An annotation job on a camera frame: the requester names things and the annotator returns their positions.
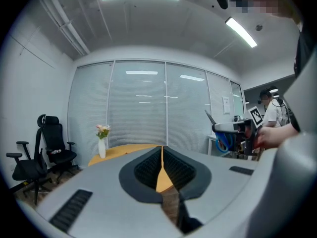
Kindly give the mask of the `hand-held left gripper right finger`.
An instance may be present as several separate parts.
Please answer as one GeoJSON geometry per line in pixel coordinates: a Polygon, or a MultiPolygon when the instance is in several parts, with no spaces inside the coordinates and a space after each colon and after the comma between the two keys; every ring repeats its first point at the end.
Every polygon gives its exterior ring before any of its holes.
{"type": "Polygon", "coordinates": [[[164,169],[178,192],[178,227],[200,227],[245,187],[257,162],[163,147],[164,169]]]}

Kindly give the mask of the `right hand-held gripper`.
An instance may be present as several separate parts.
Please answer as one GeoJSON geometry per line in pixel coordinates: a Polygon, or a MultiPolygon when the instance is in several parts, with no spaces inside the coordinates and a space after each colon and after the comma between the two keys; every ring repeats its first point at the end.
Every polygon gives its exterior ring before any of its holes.
{"type": "Polygon", "coordinates": [[[255,156],[254,142],[259,128],[263,125],[263,117],[257,106],[247,110],[246,118],[229,123],[216,123],[213,132],[234,133],[233,151],[245,156],[255,156]]]}

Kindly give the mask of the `person's right hand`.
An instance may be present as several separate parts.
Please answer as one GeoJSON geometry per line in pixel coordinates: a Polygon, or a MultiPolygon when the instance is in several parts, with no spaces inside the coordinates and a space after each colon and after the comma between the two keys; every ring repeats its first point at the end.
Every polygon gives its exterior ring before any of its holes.
{"type": "Polygon", "coordinates": [[[261,127],[255,137],[253,148],[274,148],[278,146],[278,142],[274,137],[275,128],[261,127]]]}

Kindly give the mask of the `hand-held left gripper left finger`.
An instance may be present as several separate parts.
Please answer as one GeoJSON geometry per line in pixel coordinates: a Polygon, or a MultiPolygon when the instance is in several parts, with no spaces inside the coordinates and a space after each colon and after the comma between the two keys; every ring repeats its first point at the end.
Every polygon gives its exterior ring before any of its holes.
{"type": "Polygon", "coordinates": [[[156,192],[161,147],[94,164],[51,192],[37,207],[50,237],[180,238],[156,192]]]}

